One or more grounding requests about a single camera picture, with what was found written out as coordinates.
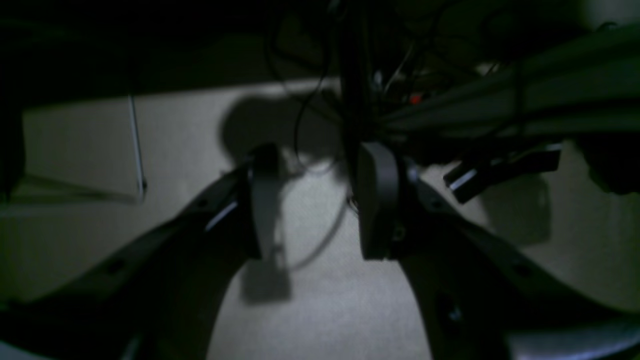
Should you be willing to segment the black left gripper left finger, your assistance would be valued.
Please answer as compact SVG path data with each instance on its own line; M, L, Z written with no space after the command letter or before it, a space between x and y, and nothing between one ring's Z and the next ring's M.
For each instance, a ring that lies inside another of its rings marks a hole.
M1 312L1 341L55 360L203 360L226 291L274 247L278 146L78 278Z

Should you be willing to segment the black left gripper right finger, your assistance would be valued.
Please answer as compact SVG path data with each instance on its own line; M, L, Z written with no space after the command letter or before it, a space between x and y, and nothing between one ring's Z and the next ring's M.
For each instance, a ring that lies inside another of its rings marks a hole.
M606 307L468 221L379 142L356 160L365 260L400 265L434 360L633 360L639 314Z

